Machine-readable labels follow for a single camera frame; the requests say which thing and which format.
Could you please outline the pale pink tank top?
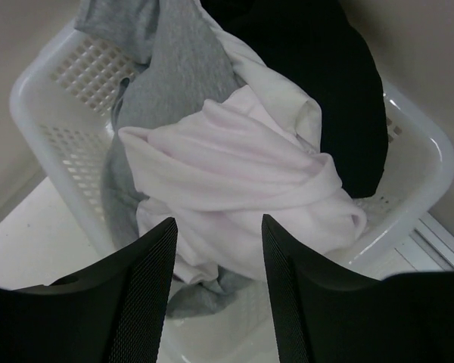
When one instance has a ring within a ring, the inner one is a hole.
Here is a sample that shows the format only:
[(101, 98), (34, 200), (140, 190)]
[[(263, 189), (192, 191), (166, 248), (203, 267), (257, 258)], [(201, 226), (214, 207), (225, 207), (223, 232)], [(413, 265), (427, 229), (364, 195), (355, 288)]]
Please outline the pale pink tank top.
[(125, 127), (119, 137), (145, 195), (138, 227), (176, 220), (174, 273), (186, 284), (213, 281), (221, 268), (264, 280), (266, 214), (319, 253), (349, 247), (365, 230), (366, 214), (343, 190), (333, 159), (304, 150), (249, 86), (175, 124)]

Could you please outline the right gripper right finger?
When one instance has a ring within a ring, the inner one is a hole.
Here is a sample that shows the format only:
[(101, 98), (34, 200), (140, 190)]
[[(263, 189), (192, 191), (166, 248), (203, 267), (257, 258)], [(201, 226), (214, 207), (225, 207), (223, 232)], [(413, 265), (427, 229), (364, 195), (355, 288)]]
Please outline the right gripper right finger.
[(454, 362), (454, 271), (369, 278), (271, 216), (262, 242), (280, 361)]

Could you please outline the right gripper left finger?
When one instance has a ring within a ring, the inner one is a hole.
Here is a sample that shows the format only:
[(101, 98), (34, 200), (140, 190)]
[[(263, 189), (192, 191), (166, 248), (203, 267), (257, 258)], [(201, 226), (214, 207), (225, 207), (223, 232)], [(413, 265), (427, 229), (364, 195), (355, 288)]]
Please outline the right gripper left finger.
[(155, 362), (176, 240), (165, 219), (48, 286), (0, 288), (0, 362)]

